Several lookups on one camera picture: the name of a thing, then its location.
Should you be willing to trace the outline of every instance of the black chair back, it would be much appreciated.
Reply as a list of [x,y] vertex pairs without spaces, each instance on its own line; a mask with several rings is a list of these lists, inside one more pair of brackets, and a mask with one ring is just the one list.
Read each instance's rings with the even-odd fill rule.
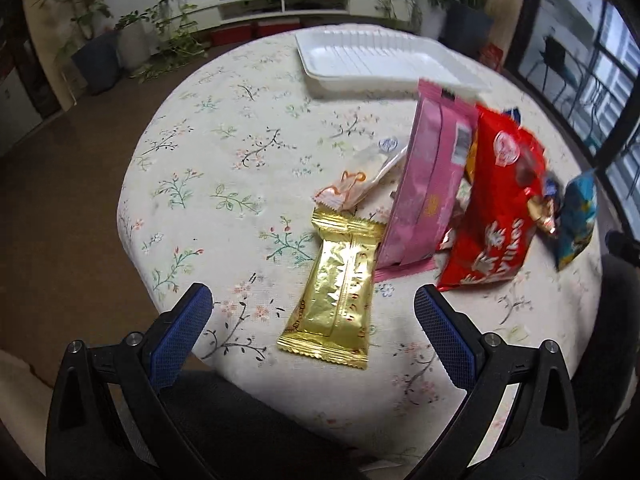
[[546,65],[555,72],[561,73],[564,68],[566,49],[562,43],[551,36],[545,38],[545,53],[543,55]]

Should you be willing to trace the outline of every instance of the white plastic tray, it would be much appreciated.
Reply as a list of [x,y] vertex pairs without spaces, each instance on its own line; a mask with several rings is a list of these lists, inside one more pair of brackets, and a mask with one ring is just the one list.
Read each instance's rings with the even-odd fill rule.
[[302,65],[332,91],[415,90],[424,78],[461,97],[476,98],[487,85],[437,41],[394,30],[301,30]]

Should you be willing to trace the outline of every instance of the white shelf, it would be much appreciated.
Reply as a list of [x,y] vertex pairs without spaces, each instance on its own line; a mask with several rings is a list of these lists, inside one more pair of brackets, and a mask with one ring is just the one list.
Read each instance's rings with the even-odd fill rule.
[[[280,10],[270,12],[251,12],[248,10],[246,14],[224,18],[225,11],[231,12],[233,4],[242,4],[243,2],[254,2],[255,0],[217,0],[211,4],[200,4],[196,9],[188,12],[191,19],[197,22],[197,30],[207,30],[209,28],[219,27],[220,25],[229,25],[231,23],[240,23],[248,21],[265,20],[269,18],[284,18],[291,16],[358,16],[369,18],[384,18],[384,12],[379,8],[378,0],[329,0],[336,2],[336,6],[344,5],[344,9],[290,9],[287,10],[288,0],[280,0]],[[396,17],[399,22],[407,23],[410,20],[410,12],[405,0],[392,0]]]

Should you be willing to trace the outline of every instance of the black chair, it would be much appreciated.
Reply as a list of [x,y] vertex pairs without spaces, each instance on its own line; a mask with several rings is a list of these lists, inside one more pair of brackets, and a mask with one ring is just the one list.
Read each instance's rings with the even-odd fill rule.
[[[569,55],[569,58],[576,65],[578,72],[580,74],[579,76],[576,76],[575,73],[572,72],[572,70],[570,70],[569,67],[567,66],[566,64],[567,54]],[[558,40],[555,40],[551,36],[545,36],[545,49],[544,51],[542,50],[540,51],[540,55],[542,56],[542,59],[537,61],[535,65],[532,67],[532,69],[529,70],[529,73],[527,74],[525,79],[528,80],[531,74],[533,73],[533,71],[537,67],[539,67],[541,63],[544,63],[545,79],[542,83],[542,93],[545,92],[546,77],[549,73],[549,69],[556,72],[564,82],[564,85],[562,86],[561,91],[558,92],[558,95],[552,101],[553,105],[556,104],[556,101],[558,101],[558,98],[562,95],[562,92],[564,92],[567,85],[573,88],[574,91],[576,92],[578,91],[578,88],[580,88],[580,81],[582,80],[582,76],[583,76],[582,69],[580,67],[580,64],[574,58],[574,56],[572,56],[570,53],[567,52],[567,50],[562,45],[562,43],[560,43]]]

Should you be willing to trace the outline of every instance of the red box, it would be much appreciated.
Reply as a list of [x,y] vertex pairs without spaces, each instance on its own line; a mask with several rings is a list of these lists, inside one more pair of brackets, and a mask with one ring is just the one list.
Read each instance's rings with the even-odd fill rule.
[[494,45],[493,43],[489,43],[482,47],[480,50],[480,57],[478,61],[482,63],[484,66],[489,67],[492,70],[495,70],[497,73],[502,71],[502,58],[504,57],[504,52],[501,48]]
[[229,43],[239,43],[240,41],[250,41],[254,38],[254,28],[251,23],[245,25],[231,25],[229,27],[219,27],[211,31],[212,46],[226,45]]
[[256,36],[258,38],[264,38],[265,36],[273,36],[274,34],[280,34],[281,32],[287,32],[288,30],[296,30],[301,28],[299,18],[289,18],[282,20],[265,20],[258,22]]

